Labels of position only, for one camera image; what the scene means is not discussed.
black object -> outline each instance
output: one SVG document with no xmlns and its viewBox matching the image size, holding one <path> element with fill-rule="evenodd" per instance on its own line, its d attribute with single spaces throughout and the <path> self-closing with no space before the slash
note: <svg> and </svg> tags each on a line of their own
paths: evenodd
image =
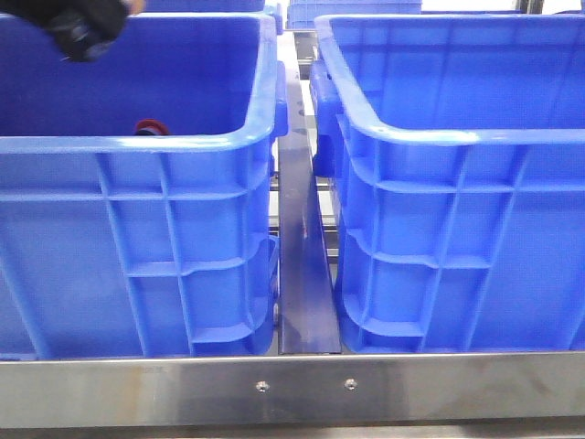
<svg viewBox="0 0 585 439">
<path fill-rule="evenodd" d="M 121 0 L 0 0 L 0 11 L 42 27 L 72 61 L 92 61 L 122 32 Z"/>
</svg>

crate rim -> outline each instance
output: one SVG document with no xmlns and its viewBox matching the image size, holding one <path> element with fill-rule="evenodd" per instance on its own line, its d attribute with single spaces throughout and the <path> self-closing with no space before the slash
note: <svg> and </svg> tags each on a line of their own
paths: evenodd
<svg viewBox="0 0 585 439">
<path fill-rule="evenodd" d="M 382 122 L 371 104 L 357 84 L 351 69 L 337 45 L 332 28 L 332 22 L 344 19 L 366 21 L 415 21 L 415 20 L 445 20 L 458 21 L 476 20 L 543 20 L 543 21 L 570 21 L 582 20 L 585 16 L 527 16 L 523 14 L 505 15 L 398 15 L 398 14 L 343 14 L 319 16 L 314 20 L 319 49 L 336 91 L 344 102 L 347 118 L 352 127 L 360 133 L 373 137 L 381 142 L 400 143 L 404 145 L 434 145 L 434 146 L 462 146 L 462 145 L 548 145 L 548 144 L 583 144 L 585 142 L 585 128 L 581 129 L 478 129 L 478 130 L 410 130 L 399 128 Z"/>
<path fill-rule="evenodd" d="M 253 12 L 176 13 L 153 12 L 130 16 L 129 21 L 150 19 L 248 18 L 259 23 L 259 47 L 250 103 L 244 124 L 225 134 L 171 136 L 0 136 L 1 154 L 66 153 L 196 153 L 230 151 L 256 144 L 268 138 L 275 127 L 277 102 L 277 54 L 274 18 Z M 17 20 L 0 14 L 3 21 Z"/>
</svg>

black glove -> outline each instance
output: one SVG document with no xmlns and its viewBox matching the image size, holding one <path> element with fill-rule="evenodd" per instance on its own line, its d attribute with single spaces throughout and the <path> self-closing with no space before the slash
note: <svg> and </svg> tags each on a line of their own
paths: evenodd
<svg viewBox="0 0 585 439">
<path fill-rule="evenodd" d="M 0 12 L 47 31 L 73 61 L 91 61 L 122 32 L 128 9 L 121 0 L 0 0 Z"/>
</svg>

metal guide rail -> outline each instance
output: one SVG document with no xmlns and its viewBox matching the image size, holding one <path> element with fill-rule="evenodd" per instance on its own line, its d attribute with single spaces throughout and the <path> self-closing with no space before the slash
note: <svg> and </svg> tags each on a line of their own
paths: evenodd
<svg viewBox="0 0 585 439">
<path fill-rule="evenodd" d="M 103 428 L 55 430 L 54 437 L 582 436 L 585 352 L 340 353 L 294 34 L 280 40 L 291 131 L 279 145 L 279 355 L 0 362 L 0 429 Z M 512 420 L 486 423 L 503 419 Z M 436 424 L 308 427 L 402 422 Z M 241 430 L 244 424 L 261 429 Z M 274 424 L 296 430 L 268 426 Z M 178 425 L 238 425 L 239 430 L 123 430 L 113 435 L 105 428 Z M 0 437 L 23 437 L 23 432 L 0 431 Z"/>
</svg>

blue plastic crate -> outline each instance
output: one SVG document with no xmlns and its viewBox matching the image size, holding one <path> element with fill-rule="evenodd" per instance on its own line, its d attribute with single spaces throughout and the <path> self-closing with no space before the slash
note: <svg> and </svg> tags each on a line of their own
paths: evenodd
<svg viewBox="0 0 585 439">
<path fill-rule="evenodd" d="M 346 344 L 584 349 L 585 17 L 316 24 Z"/>
<path fill-rule="evenodd" d="M 146 12 L 263 12 L 282 34 L 282 8 L 276 0 L 148 0 Z"/>
<path fill-rule="evenodd" d="M 291 0 L 286 27 L 312 29 L 329 14 L 419 14 L 422 0 Z"/>
<path fill-rule="evenodd" d="M 144 14 L 83 64 L 0 32 L 0 359 L 264 352 L 272 19 Z"/>
</svg>

